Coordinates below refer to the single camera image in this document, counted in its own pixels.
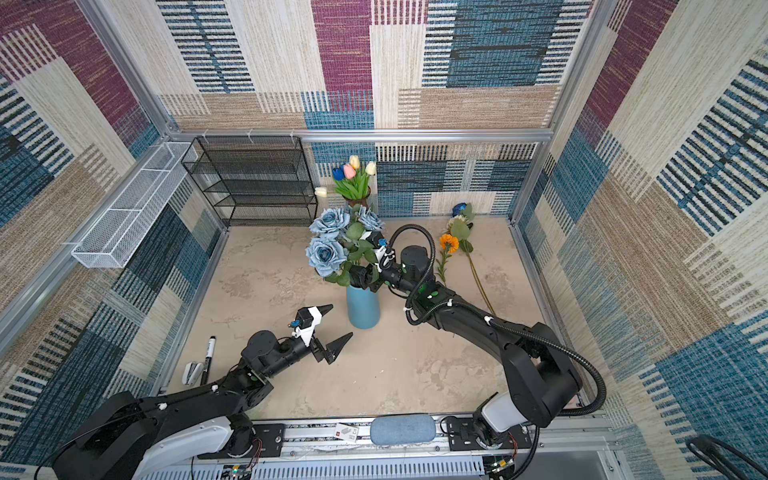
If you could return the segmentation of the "orange marigold stem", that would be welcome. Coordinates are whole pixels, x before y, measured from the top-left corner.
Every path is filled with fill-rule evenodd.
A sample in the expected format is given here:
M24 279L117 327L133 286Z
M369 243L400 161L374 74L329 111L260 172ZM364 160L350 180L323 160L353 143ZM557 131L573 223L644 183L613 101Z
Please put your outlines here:
M436 275L443 284L447 284L447 264L459 249L459 239L450 233L440 236L440 252L436 263Z

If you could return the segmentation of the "blue tulip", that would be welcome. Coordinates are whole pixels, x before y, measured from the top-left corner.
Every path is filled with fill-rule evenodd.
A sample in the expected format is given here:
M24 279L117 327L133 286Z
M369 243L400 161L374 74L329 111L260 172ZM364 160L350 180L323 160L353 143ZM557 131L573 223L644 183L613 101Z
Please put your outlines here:
M346 198L351 198L353 191L350 189L349 180L346 178L343 167L336 167L332 170L332 177L336 186L336 192Z

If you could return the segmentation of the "blue hydrangea bunch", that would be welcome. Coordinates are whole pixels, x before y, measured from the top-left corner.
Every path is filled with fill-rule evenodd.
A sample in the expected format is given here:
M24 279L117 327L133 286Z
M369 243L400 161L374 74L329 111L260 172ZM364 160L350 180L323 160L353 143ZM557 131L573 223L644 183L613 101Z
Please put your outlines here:
M388 246L384 223L365 206L329 208L309 227L308 264L326 282L375 290Z

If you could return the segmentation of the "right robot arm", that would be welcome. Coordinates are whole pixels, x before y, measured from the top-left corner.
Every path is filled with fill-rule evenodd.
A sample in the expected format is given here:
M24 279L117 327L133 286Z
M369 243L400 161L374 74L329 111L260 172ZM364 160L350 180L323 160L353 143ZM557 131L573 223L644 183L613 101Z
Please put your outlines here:
M372 292L388 285L403 293L410 325L428 324L453 333L502 365L506 392L491 396L473 415L472 428L481 447L500 447L513 427L546 428L558 416L586 416L603 407L607 385L598 369L561 344L547 325L529 327L504 320L445 286L434 275L433 241L397 252L392 240L376 239L376 248L363 251L371 263L345 268L352 285Z

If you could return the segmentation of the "teal ceramic vase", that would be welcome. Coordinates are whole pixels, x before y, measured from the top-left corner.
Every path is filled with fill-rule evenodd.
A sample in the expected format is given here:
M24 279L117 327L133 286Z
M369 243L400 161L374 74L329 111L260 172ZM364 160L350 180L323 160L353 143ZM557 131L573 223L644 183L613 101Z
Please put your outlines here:
M347 310L350 323L358 329L375 327L380 320L380 304L376 293L368 288L346 288Z

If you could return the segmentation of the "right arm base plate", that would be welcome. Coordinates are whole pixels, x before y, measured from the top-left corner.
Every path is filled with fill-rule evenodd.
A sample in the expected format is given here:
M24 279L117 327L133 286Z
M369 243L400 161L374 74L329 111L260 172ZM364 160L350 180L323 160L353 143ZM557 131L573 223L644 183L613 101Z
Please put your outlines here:
M451 451L529 449L535 433L533 427L517 425L495 435L492 442L485 442L478 436L473 418L454 415L445 416L439 422L439 428Z

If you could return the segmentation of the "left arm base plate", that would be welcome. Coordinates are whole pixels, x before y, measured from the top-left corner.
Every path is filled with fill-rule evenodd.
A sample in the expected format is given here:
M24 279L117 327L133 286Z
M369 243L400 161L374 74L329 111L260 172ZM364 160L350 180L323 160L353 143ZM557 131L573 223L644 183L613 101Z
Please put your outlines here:
M197 460L229 460L256 458L277 458L283 449L286 425L284 423L254 424L252 433L245 441L243 452L240 447L234 447L233 440L215 453L198 455Z

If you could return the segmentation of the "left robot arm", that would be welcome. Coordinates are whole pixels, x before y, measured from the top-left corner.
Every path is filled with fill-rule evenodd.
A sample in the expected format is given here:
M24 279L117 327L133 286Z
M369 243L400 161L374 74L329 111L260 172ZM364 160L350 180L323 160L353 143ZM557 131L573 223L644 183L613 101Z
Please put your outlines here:
M323 344L315 336L332 305L303 307L291 334L253 334L222 378L170 395L110 397L44 460L59 479L140 479L199 455L244 457L255 449L247 413L273 390L271 379L311 355L333 363L351 340L347 333Z

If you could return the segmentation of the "red glass vase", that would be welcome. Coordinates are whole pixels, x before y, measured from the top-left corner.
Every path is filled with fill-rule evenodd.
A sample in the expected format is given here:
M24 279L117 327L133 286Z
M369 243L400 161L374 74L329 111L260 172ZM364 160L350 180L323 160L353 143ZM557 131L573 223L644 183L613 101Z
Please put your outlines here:
M363 207L369 208L369 199L370 199L371 193L372 193L371 187L368 187L366 195L359 200L358 204Z

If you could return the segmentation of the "pink tulip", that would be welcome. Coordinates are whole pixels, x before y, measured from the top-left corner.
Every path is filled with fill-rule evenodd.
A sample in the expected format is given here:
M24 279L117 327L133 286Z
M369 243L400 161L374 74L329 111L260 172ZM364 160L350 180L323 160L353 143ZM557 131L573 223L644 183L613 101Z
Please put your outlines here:
M342 168L344 173L344 179L342 185L349 198L356 198L358 196L357 188L357 169L351 164L347 163Z

